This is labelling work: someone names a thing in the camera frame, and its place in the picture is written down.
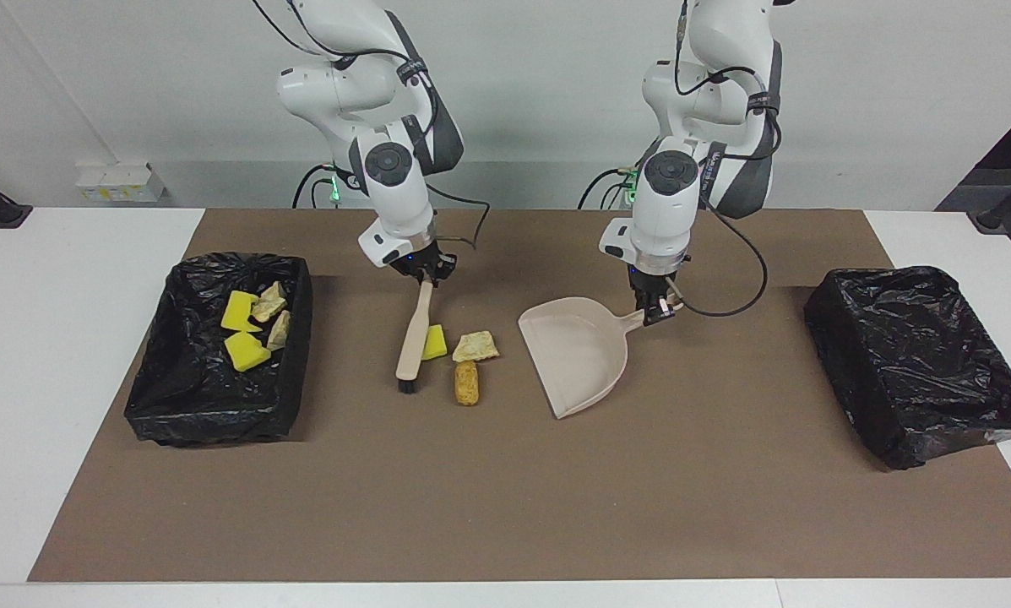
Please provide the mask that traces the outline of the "pale crumbly bread chunk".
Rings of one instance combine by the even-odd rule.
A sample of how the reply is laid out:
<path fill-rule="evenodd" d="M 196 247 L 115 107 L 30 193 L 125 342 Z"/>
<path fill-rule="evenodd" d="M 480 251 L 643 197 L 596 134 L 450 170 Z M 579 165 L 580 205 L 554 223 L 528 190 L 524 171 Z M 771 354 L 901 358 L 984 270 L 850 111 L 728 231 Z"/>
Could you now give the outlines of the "pale crumbly bread chunk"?
<path fill-rule="evenodd" d="M 275 281 L 269 288 L 259 294 L 258 299 L 252 303 L 250 316 L 257 323 L 267 323 L 286 308 L 286 295 L 284 286 L 280 281 Z"/>
<path fill-rule="evenodd" d="M 461 336 L 452 354 L 452 361 L 456 363 L 488 361 L 498 355 L 500 350 L 495 345 L 493 335 L 488 330 L 482 330 Z"/>

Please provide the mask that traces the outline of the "white wall socket box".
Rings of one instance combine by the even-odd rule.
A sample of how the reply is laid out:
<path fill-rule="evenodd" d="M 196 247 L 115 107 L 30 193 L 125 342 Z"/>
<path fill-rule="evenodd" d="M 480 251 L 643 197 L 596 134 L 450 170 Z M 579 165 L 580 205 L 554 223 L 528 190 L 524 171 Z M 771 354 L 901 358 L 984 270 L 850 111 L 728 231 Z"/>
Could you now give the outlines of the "white wall socket box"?
<path fill-rule="evenodd" d="M 159 203 L 166 185 L 149 163 L 78 166 L 78 193 L 92 203 Z"/>

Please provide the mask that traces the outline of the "beige hand brush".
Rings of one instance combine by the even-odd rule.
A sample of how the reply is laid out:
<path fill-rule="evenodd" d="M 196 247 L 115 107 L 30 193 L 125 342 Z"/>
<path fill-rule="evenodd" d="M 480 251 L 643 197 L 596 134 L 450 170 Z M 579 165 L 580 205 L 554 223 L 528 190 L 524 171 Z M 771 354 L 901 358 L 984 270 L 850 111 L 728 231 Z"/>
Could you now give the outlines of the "beige hand brush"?
<path fill-rule="evenodd" d="M 412 395 L 417 390 L 417 378 L 421 369 L 421 351 L 427 338 L 433 292 L 434 288 L 430 285 L 420 284 L 416 308 L 413 308 L 404 342 L 401 345 L 400 358 L 396 369 L 394 369 L 398 390 L 404 395 Z"/>

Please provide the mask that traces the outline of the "green and yellow sponge piece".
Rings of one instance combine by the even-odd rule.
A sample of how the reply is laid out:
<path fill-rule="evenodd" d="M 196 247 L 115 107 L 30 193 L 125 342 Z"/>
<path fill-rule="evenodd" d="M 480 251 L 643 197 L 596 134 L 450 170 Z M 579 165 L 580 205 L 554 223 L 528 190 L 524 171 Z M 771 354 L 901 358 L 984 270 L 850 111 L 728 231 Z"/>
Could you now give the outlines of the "green and yellow sponge piece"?
<path fill-rule="evenodd" d="M 258 341 L 253 334 L 236 332 L 224 339 L 224 347 L 231 359 L 232 369 L 245 372 L 262 365 L 272 358 L 272 351 Z"/>

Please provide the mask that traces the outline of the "large yellow sponge piece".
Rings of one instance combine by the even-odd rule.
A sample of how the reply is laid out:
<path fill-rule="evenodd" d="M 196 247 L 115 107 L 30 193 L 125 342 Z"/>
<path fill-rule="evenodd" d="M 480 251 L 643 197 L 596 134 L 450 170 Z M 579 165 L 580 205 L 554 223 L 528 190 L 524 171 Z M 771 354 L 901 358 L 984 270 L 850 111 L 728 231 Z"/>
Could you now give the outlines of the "large yellow sponge piece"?
<path fill-rule="evenodd" d="M 252 307 L 258 303 L 257 294 L 246 291 L 232 291 L 228 296 L 223 315 L 220 316 L 220 326 L 234 332 L 247 332 L 256 334 L 262 328 L 251 323 Z"/>

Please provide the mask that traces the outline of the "black bag lined bin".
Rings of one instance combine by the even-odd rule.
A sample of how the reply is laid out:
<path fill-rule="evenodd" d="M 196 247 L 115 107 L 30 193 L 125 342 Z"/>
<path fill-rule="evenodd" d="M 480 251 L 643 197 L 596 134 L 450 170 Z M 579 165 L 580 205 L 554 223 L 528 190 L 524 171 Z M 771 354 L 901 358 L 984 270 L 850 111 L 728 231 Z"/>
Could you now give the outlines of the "black bag lined bin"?
<path fill-rule="evenodd" d="M 889 470 L 1011 439 L 1011 366 L 944 270 L 833 269 L 803 315 L 846 419 Z"/>
<path fill-rule="evenodd" d="M 232 369 L 220 320 L 232 291 L 284 286 L 286 346 L 245 372 Z M 304 258 L 213 252 L 184 259 L 166 277 L 124 416 L 142 440 L 189 447 L 278 440 L 301 408 L 311 346 L 313 286 Z M 253 334 L 266 347 L 274 318 Z"/>

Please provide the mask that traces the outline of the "beige plastic dustpan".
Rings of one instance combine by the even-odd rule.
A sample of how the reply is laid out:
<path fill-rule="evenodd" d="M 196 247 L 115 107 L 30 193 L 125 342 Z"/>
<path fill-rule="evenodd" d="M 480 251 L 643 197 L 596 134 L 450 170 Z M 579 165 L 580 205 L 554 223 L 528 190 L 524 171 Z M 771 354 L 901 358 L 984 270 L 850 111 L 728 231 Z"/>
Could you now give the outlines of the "beige plastic dustpan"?
<path fill-rule="evenodd" d="M 518 327 L 557 420 L 598 404 L 628 365 L 628 332 L 643 326 L 639 309 L 617 316 L 585 297 L 564 297 L 522 312 Z"/>

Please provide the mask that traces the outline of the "brown table mat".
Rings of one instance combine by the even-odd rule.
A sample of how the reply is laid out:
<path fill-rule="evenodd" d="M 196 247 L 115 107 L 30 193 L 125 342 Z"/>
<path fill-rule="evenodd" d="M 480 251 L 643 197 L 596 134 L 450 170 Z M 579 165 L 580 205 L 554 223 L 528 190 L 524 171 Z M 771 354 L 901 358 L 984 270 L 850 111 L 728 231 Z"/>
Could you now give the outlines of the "brown table mat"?
<path fill-rule="evenodd" d="M 887 267 L 863 213 L 768 210 L 742 230 L 772 281 L 745 314 L 629 336 L 616 388 L 556 420 L 521 338 L 563 296 L 633 306 L 594 211 L 498 211 L 434 296 L 449 339 L 486 328 L 481 401 L 454 366 L 413 395 L 394 365 L 412 280 L 375 269 L 360 211 L 209 210 L 186 254 L 305 258 L 313 334 L 285 442 L 140 442 L 120 389 L 31 581 L 476 581 L 1011 577 L 1011 469 L 995 447 L 885 470 L 803 322 L 837 267 Z"/>

